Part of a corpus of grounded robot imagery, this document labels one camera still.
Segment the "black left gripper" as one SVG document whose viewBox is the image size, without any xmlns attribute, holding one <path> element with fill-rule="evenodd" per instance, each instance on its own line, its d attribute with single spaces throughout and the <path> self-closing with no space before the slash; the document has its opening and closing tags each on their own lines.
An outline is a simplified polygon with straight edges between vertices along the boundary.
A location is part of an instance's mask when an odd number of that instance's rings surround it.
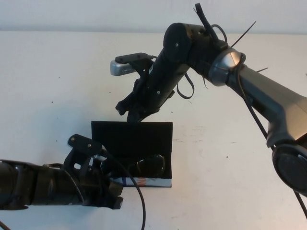
<svg viewBox="0 0 307 230">
<path fill-rule="evenodd" d="M 109 179 L 101 169 L 102 161 L 85 158 L 82 161 L 66 159 L 63 170 L 75 187 L 79 201 L 86 207 L 121 208 L 123 185 Z"/>
</svg>

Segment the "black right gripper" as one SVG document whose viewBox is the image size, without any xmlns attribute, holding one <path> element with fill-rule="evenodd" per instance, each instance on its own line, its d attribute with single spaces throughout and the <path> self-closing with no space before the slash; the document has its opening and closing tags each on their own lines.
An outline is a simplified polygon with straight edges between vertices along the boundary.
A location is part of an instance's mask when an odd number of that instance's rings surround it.
<svg viewBox="0 0 307 230">
<path fill-rule="evenodd" d="M 181 63 L 149 62 L 134 67 L 140 78 L 132 92 L 116 105 L 120 115 L 128 112 L 128 123 L 139 123 L 145 116 L 157 113 L 187 72 L 187 65 Z"/>
</svg>

